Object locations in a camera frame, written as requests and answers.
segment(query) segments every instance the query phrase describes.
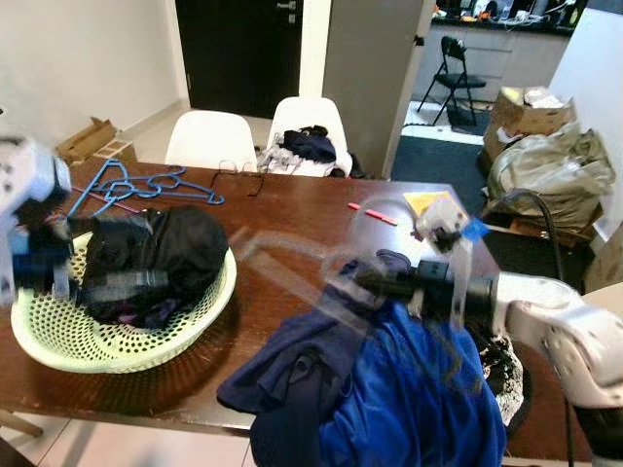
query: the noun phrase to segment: chair leg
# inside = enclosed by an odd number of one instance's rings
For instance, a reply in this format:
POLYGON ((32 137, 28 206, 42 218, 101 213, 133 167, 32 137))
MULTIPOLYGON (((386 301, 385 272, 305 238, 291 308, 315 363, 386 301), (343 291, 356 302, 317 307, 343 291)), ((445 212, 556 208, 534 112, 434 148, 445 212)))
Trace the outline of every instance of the chair leg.
POLYGON ((444 109, 446 108, 446 105, 448 105, 448 101, 450 100, 451 97, 454 97, 454 95, 455 95, 455 90, 450 90, 450 94, 448 94, 448 97, 446 97, 446 100, 444 101, 444 105, 441 106, 441 110, 437 114, 437 117, 435 117, 435 120, 432 122, 433 126, 435 126, 435 124, 439 120, 439 117, 441 117, 441 114, 443 113, 444 109))
POLYGON ((43 430, 38 426, 7 411, 0 411, 0 426, 6 426, 34 438, 38 438, 43 434, 43 430))
POLYGON ((423 106, 423 104, 426 102, 426 98, 428 97, 428 93, 430 92, 430 90, 432 90, 432 87, 435 84, 435 78, 433 77, 432 81, 430 82, 430 86, 428 87, 428 90, 426 91, 426 94, 424 95, 424 99, 421 100, 420 102, 420 107, 418 107, 418 112, 420 111, 421 107, 423 106))
POLYGON ((457 96, 455 95, 455 90, 452 90, 451 95, 452 101, 455 104, 455 111, 458 111, 457 96))
POLYGON ((471 121, 476 126, 476 113, 474 112, 474 102, 471 100, 471 91, 467 89, 467 97, 469 98, 469 110, 471 111, 471 121))

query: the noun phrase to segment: laundry basket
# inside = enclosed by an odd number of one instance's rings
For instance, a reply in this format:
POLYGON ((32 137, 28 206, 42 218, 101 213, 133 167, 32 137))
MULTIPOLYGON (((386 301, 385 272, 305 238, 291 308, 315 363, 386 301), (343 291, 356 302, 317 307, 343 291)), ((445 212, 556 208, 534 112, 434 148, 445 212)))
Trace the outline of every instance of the laundry basket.
MULTIPOLYGON (((82 277, 91 234, 74 240, 71 268, 82 277)), ((161 365, 187 349, 218 317, 236 285, 232 250, 216 280, 190 312, 175 313, 163 330, 100 324, 81 306, 61 302, 52 294, 19 290, 11 312, 19 345, 42 364, 74 373, 132 373, 161 365)))

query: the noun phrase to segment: blue clothing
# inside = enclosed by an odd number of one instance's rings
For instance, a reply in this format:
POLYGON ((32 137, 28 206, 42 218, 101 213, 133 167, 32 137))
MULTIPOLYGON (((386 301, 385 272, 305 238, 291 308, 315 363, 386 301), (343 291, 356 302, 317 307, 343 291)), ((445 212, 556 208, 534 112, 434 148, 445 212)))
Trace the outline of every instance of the blue clothing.
POLYGON ((500 465, 504 425, 467 332, 394 303, 376 319, 349 395, 320 427, 322 465, 500 465))

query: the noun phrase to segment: cabinet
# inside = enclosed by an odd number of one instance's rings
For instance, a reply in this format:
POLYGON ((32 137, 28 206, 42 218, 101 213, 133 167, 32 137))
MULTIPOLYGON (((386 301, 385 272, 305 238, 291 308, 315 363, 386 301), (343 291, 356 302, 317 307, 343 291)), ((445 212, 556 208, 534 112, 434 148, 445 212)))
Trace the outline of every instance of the cabinet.
MULTIPOLYGON (((502 86, 549 86, 568 44, 568 37, 513 30, 472 29, 434 23, 425 39, 420 71, 413 92, 421 100, 442 63, 441 38, 456 37, 467 47, 467 73, 487 82, 472 90, 474 100, 493 102, 502 86)), ((458 91, 463 98, 464 91, 458 91)), ((448 91, 435 85, 430 96, 445 99, 448 91)))

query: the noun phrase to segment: bag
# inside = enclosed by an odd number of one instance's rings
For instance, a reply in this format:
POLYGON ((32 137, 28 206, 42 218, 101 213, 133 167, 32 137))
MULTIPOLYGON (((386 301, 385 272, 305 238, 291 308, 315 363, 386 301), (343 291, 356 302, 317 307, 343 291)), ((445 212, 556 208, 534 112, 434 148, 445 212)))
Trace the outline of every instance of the bag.
POLYGON ((221 224, 193 206, 95 224, 80 302, 101 323, 162 329, 191 310, 229 248, 221 224))
MULTIPOLYGON (((495 160, 489 174, 489 196, 503 198, 515 188, 541 195, 558 229, 579 232, 592 220, 600 196, 610 190, 615 175, 600 136, 579 122, 545 136, 527 136, 495 160)), ((542 214, 531 201, 517 199, 511 212, 534 218, 542 214)))

